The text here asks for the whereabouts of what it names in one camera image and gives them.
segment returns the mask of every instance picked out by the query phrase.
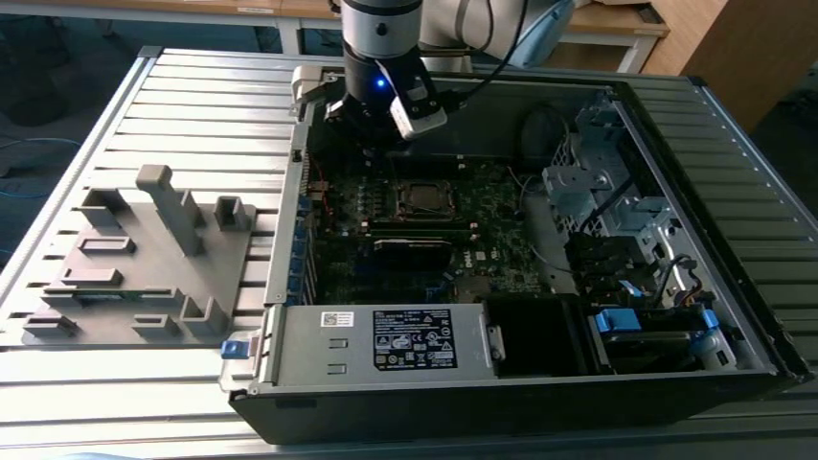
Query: white label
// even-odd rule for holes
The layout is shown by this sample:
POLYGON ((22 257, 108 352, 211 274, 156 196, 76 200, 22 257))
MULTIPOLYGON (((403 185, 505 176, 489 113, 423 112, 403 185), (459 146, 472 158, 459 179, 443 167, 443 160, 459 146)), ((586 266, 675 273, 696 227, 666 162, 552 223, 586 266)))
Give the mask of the white label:
POLYGON ((251 12, 253 14, 272 14, 272 10, 268 8, 236 8, 239 12, 251 12))
POLYGON ((351 328, 355 325, 352 311, 323 311, 320 313, 320 326, 323 328, 351 328))

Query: warning label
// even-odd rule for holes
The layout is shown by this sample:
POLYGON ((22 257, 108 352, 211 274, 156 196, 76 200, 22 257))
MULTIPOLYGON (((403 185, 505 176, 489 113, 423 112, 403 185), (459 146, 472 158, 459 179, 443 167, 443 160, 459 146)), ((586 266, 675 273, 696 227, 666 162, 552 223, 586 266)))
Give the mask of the warning label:
POLYGON ((457 367, 451 310, 377 310, 372 315, 380 371, 457 367))

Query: wire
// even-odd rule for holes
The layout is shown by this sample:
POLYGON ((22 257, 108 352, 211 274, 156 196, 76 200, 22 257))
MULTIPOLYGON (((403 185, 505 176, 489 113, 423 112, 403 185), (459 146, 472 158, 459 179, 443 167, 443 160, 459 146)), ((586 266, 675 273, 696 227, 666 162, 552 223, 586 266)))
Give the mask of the wire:
POLYGON ((520 188, 524 189, 525 187, 523 187, 523 182, 520 182, 520 179, 517 179, 516 174, 513 173, 513 170, 511 169, 509 166, 505 166, 505 168, 508 169, 508 173, 511 174, 511 178, 513 179, 513 182, 516 182, 516 185, 519 185, 520 188))
POLYGON ((523 34, 523 25, 525 24, 525 13, 528 12, 528 1, 529 0, 523 0, 523 10, 520 11, 520 20, 516 24, 516 30, 513 31, 513 42, 511 43, 511 48, 508 48, 508 53, 505 54, 505 57, 503 58, 500 65, 497 66, 495 71, 491 73, 491 75, 485 77, 485 79, 483 79, 483 81, 477 83, 473 86, 473 88, 463 95, 463 102, 471 99, 473 95, 479 91, 481 91, 485 86, 488 86, 488 84, 495 80, 500 72, 508 66, 508 62, 511 61, 513 52, 516 51, 516 48, 520 45, 520 35, 523 34))
POLYGON ((50 194, 38 194, 38 195, 18 195, 18 194, 9 194, 8 192, 0 192, 0 196, 4 196, 6 198, 20 198, 20 199, 37 199, 37 198, 45 198, 46 196, 49 196, 50 194))
POLYGON ((61 139, 61 138, 56 138, 56 137, 33 137, 30 139, 17 139, 12 142, 9 142, 8 144, 4 144, 0 146, 0 150, 5 149, 10 146, 16 146, 17 144, 24 144, 24 143, 29 143, 29 142, 57 142, 57 143, 62 143, 62 144, 70 144, 74 147, 81 147, 81 143, 78 143, 77 141, 72 141, 70 139, 61 139))
POLYGON ((539 252, 536 252, 536 249, 533 248, 532 244, 529 244, 528 247, 531 249, 531 252, 533 253, 533 256, 536 256, 536 259, 539 259, 539 262, 541 262, 543 264, 549 266, 553 270, 559 270, 559 271, 567 273, 568 275, 574 274, 574 272, 571 270, 568 270, 567 268, 562 268, 560 266, 556 266, 556 265, 551 264, 548 262, 548 260, 544 257, 541 257, 541 254, 539 254, 539 252))
POLYGON ((662 293, 664 292, 664 288, 667 287, 670 274, 674 272, 674 267, 687 259, 690 259, 688 255, 679 254, 676 257, 674 257, 667 266, 662 268, 662 273, 659 274, 659 282, 655 285, 655 293, 652 294, 652 299, 648 303, 648 308, 658 309, 662 305, 662 293))
POLYGON ((679 303, 676 304, 676 307, 684 307, 687 305, 687 301, 692 299, 692 296, 702 292, 702 280, 698 276, 695 276, 695 273, 692 273, 692 269, 687 270, 687 276, 690 277, 695 285, 692 285, 692 287, 690 288, 690 291, 680 299, 679 303))
POLYGON ((576 231, 578 233, 583 233, 583 231, 586 230, 586 227, 608 210, 608 208, 614 205, 616 200, 622 197, 622 195, 624 195, 624 192, 627 191, 627 189, 630 188, 631 185, 634 185, 634 178, 632 178, 632 176, 627 177, 624 182, 619 185, 619 187, 611 193, 611 195, 604 200, 604 202, 588 214, 588 216, 586 217, 586 220, 583 220, 583 223, 579 225, 579 230, 576 231))
POLYGON ((488 37, 485 38, 485 43, 483 43, 483 46, 476 49, 476 51, 480 53, 488 49, 488 46, 495 39, 495 7, 491 5, 491 0, 485 0, 485 9, 488 10, 488 37))

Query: desk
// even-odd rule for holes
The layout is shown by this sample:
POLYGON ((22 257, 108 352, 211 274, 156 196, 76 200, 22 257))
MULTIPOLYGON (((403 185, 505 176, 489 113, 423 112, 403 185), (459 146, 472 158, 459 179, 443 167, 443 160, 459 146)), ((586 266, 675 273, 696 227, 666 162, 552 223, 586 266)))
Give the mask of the desk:
MULTIPOLYGON (((301 54, 304 29, 341 28, 325 0, 0 0, 0 12, 275 27, 287 55, 301 54)), ((618 71, 638 73, 656 40, 668 32, 664 24, 644 22, 631 7, 592 4, 575 11, 560 41, 627 48, 618 71)))

